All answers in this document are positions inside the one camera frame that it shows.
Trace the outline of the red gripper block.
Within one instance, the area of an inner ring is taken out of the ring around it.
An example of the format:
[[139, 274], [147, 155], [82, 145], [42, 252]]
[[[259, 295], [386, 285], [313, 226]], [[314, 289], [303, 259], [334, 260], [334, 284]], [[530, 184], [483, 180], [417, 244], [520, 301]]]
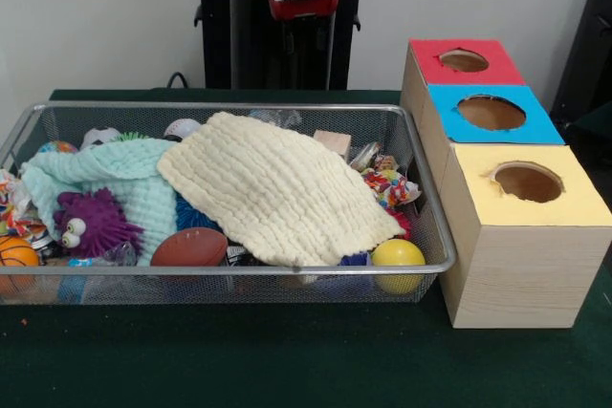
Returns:
[[[315, 48], [318, 53], [326, 53], [326, 18], [332, 16], [339, 0], [268, 0], [274, 20], [295, 20], [303, 17], [317, 17]], [[292, 21], [283, 21], [283, 47], [286, 55], [295, 53], [295, 27]]]

